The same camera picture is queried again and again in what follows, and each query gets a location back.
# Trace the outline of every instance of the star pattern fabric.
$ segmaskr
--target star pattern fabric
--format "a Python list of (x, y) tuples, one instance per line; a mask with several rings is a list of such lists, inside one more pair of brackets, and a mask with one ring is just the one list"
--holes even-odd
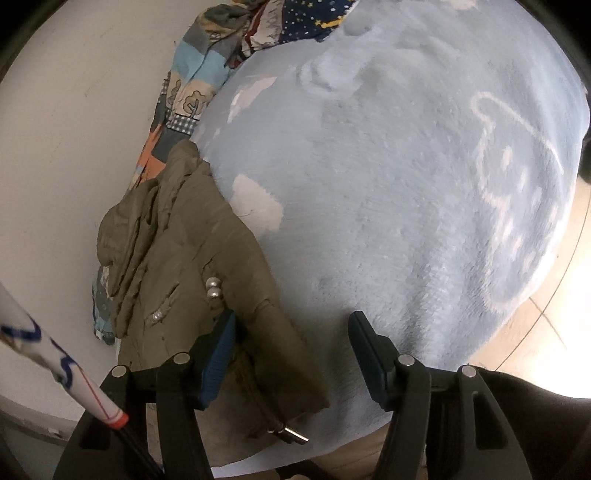
[(323, 41), (345, 18), (355, 0), (285, 0), (279, 43), (304, 38)]

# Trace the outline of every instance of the olive green jacket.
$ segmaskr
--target olive green jacket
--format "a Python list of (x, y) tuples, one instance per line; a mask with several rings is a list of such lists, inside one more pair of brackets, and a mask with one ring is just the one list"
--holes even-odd
[[(209, 164), (190, 141), (171, 150), (156, 178), (109, 210), (97, 251), (109, 267), (119, 362), (133, 371), (188, 351), (225, 306), (236, 313), (239, 340), (221, 391), (197, 412), (212, 466), (253, 455), (274, 441), (268, 430), (294, 426), (328, 406), (319, 370), (281, 312), (255, 237), (218, 192)], [(209, 277), (222, 280), (223, 299), (208, 299)]]

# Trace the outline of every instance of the tiled floor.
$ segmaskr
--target tiled floor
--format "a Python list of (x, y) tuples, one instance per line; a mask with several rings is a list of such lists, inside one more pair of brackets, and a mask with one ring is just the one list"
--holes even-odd
[(470, 363), (571, 397), (591, 398), (591, 186), (581, 179), (556, 262)]

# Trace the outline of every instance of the black clamp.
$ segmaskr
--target black clamp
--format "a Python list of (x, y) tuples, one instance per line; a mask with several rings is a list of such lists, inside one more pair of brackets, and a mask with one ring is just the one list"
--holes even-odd
[(415, 480), (425, 445), (429, 480), (531, 480), (519, 442), (476, 368), (447, 372), (400, 355), (363, 312), (351, 314), (348, 328), (372, 399), (394, 412), (374, 480)]

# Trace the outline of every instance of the blanket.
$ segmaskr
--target blanket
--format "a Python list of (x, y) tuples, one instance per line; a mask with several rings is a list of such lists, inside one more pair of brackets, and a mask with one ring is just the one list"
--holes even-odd
[(585, 89), (514, 0), (362, 0), (322, 43), (245, 62), (193, 135), (256, 236), (330, 407), (229, 476), (313, 458), (389, 415), (346, 320), (456, 369), (540, 284), (569, 215)]

